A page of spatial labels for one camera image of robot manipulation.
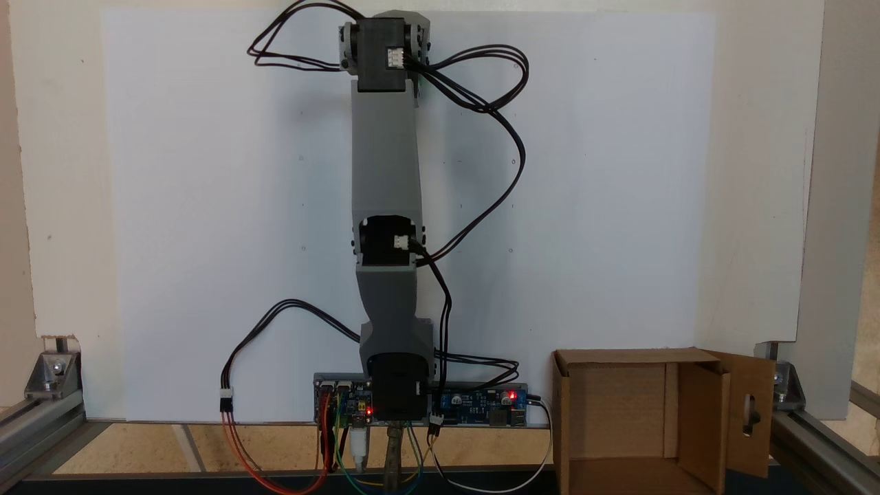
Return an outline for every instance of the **circuit board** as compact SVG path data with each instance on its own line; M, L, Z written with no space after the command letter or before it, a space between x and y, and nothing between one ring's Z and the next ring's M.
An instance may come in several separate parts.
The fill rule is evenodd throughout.
M528 403L528 386L524 383L508 383L500 387L473 390L478 384L452 381L440 397L440 409L444 425L525 427L525 407ZM318 421L319 401L322 390L341 392L339 398L340 426L384 426L372 416L372 391L370 382L361 374L315 373L314 418ZM414 425L428 424L428 411L422 421Z

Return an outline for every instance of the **box flap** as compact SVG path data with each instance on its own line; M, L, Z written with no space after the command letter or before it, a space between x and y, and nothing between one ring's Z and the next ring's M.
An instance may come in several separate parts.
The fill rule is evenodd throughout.
M672 459L572 461L571 495L663 495L712 493Z
M563 373L572 367L596 363L700 363L717 361L715 356L697 349L560 349L556 363Z
M769 359L709 353L719 358L722 367L730 372L727 467L748 475L767 477L776 364ZM750 397L754 399L751 405L747 402ZM744 429L746 425L751 426L748 436Z
M692 363L678 367L678 465L724 492L730 374Z

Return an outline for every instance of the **white cable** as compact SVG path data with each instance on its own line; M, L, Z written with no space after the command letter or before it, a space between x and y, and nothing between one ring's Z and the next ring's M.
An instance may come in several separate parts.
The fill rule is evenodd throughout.
M529 405L535 405L535 403L535 401L529 401ZM521 490L528 486L531 482L535 481L535 478L537 478L538 475L541 474L541 471L544 470L544 466L546 466L547 464L547 457L550 456L550 451L553 450L553 419L550 418L550 409L547 408L547 405L544 403L543 400L537 402L536 404L541 406L541 409L544 410L544 414L546 414L547 416L547 423L550 425L550 440L547 442L547 451L546 453L544 453L544 460L541 461L541 465L538 466L538 470L535 471L535 474L533 474L532 477L525 480L522 484L514 488L509 488L507 490L482 490L481 488L473 488L471 486L465 486L461 483L456 483L446 477L446 475L443 473L443 471L441 470L442 468L440 467L440 461L437 460L436 449L432 448L431 456L434 457L434 464L437 466L437 472L439 472L440 476L443 477L444 480L446 480L446 483L457 486L458 488L463 488L465 490L476 491L477 493L511 493L513 491Z

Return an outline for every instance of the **bolt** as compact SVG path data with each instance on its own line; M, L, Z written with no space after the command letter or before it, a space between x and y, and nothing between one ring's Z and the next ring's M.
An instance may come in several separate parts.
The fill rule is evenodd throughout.
M64 373L64 361L58 359L56 362L52 363L52 373L55 375Z

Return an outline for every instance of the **wire connector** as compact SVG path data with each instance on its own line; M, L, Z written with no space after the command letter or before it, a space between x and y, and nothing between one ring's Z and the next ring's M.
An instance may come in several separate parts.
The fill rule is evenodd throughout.
M220 412L232 412L232 387L220 389Z
M428 415L428 435L439 436L440 428L443 427L443 420L444 415L430 413Z
M388 48L388 68L403 69L403 48Z
M409 236L408 235L395 235L394 236L394 248L395 249L403 249L404 251L409 250Z

